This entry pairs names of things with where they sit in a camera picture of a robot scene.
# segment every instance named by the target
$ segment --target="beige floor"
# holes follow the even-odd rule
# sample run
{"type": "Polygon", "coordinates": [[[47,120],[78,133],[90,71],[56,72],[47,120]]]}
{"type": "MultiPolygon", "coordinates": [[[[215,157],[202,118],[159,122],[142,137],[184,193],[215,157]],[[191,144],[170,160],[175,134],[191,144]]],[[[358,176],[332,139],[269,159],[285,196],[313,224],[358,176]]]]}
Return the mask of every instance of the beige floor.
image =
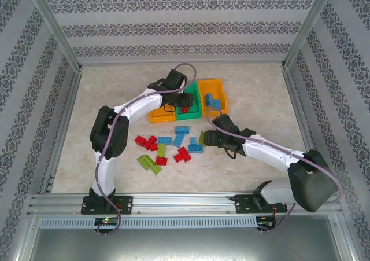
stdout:
{"type": "MultiPolygon", "coordinates": [[[[220,78],[228,97],[229,114],[242,130],[250,128],[283,146],[304,150],[279,64],[195,64],[198,79],[220,78]]],[[[89,134],[103,105],[118,106],[134,98],[145,87],[165,78],[173,65],[141,65],[85,68],[71,122],[65,139],[53,193],[87,193],[94,179],[95,159],[89,134]]],[[[179,70],[192,78],[189,67],[179,70]]],[[[128,145],[119,157],[115,184],[117,192],[205,192],[253,190],[261,182],[285,179],[277,169],[255,159],[230,159],[222,149],[206,147],[192,154],[188,163],[175,163],[177,148],[167,146],[169,164],[155,176],[136,159],[148,152],[134,143],[137,135],[175,136],[175,126],[189,125],[190,137],[211,130],[205,118],[150,124],[149,117],[129,128],[128,145]]]]}

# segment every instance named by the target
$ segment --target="orange bin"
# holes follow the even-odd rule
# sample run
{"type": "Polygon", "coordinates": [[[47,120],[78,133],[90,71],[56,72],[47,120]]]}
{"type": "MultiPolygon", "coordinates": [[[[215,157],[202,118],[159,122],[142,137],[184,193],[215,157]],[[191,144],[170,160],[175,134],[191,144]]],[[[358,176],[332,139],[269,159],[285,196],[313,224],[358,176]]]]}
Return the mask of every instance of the orange bin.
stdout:
{"type": "MultiPolygon", "coordinates": [[[[220,79],[213,79],[213,80],[199,80],[198,83],[198,89],[199,94],[201,96],[201,102],[202,102],[202,116],[206,116],[206,112],[212,107],[206,106],[206,95],[211,93],[212,99],[218,99],[220,100],[220,106],[222,113],[227,113],[227,97],[224,90],[224,86],[222,84],[222,81],[220,79]]],[[[214,117],[218,116],[219,112],[212,111],[209,112],[209,116],[214,117]]]]}
{"type": "Polygon", "coordinates": [[[155,109],[149,113],[150,123],[161,123],[161,122],[170,122],[170,121],[176,121],[176,113],[175,108],[169,105],[165,105],[162,108],[155,109]],[[167,112],[164,110],[166,107],[166,110],[173,109],[173,112],[167,112]]]}

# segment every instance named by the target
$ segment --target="green lego brick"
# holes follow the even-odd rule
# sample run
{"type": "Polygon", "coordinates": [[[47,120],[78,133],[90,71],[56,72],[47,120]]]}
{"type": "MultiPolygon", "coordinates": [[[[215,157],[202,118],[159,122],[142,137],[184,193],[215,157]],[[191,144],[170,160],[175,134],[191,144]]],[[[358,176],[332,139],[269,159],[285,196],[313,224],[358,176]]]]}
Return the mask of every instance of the green lego brick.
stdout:
{"type": "Polygon", "coordinates": [[[162,168],[158,165],[158,164],[155,164],[155,165],[153,165],[151,168],[150,168],[151,170],[152,170],[152,172],[154,173],[154,174],[158,174],[158,173],[160,173],[161,172],[161,170],[162,170],[162,168]]]}
{"type": "Polygon", "coordinates": [[[166,156],[166,145],[165,144],[158,144],[158,157],[165,157],[166,156]]]}
{"type": "Polygon", "coordinates": [[[204,144],[204,132],[201,132],[201,136],[199,137],[199,144],[205,146],[205,144],[204,144]]]}
{"type": "Polygon", "coordinates": [[[151,159],[151,157],[149,157],[148,155],[141,155],[139,158],[138,158],[138,162],[139,164],[141,164],[141,166],[145,169],[145,170],[148,170],[149,168],[151,168],[153,165],[155,165],[155,162],[151,159]]]}

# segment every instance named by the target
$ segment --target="wall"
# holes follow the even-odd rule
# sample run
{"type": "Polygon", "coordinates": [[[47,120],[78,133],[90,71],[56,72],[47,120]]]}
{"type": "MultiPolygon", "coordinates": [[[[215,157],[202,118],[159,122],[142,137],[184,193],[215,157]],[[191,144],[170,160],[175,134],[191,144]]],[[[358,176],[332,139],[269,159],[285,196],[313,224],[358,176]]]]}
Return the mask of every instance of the wall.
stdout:
{"type": "Polygon", "coordinates": [[[334,167],[370,259],[370,0],[328,0],[290,67],[315,147],[334,167]]]}
{"type": "Polygon", "coordinates": [[[82,64],[282,61],[314,0],[47,0],[82,64]]]}
{"type": "Polygon", "coordinates": [[[75,72],[32,0],[0,0],[0,260],[38,193],[75,72]]]}

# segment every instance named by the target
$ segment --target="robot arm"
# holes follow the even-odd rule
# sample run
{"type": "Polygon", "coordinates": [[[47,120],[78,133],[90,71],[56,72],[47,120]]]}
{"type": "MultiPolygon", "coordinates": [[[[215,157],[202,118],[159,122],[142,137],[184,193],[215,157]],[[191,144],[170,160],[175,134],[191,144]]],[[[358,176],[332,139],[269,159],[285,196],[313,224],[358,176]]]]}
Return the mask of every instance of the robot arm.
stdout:
{"type": "Polygon", "coordinates": [[[310,150],[306,153],[294,151],[265,140],[255,131],[249,129],[240,131],[225,114],[216,117],[212,122],[225,131],[252,138],[255,141],[232,137],[219,131],[206,131],[205,145],[224,148],[230,157],[229,151],[233,152],[232,159],[239,153],[242,156],[262,160],[288,175],[287,182],[266,181],[253,192],[253,201],[259,208],[262,208],[265,203],[298,203],[303,209],[316,212],[338,190],[336,184],[323,172],[292,156],[303,157],[331,173],[318,151],[310,150]],[[291,155],[267,146],[265,142],[289,151],[291,155]]]}
{"type": "MultiPolygon", "coordinates": [[[[98,170],[99,185],[108,197],[114,197],[114,172],[117,157],[122,154],[127,144],[128,127],[145,114],[168,104],[174,107],[190,108],[194,97],[189,93],[154,94],[156,91],[176,90],[185,86],[187,77],[177,70],[172,69],[166,79],[160,79],[150,85],[140,95],[131,101],[110,108],[103,106],[98,113],[90,134],[92,148],[95,151],[96,162],[101,161],[98,170]],[[101,154],[106,144],[110,127],[115,117],[120,114],[114,127],[112,138],[103,158],[101,154]]],[[[98,188],[96,179],[90,188],[89,196],[102,208],[110,208],[98,188]]]]}

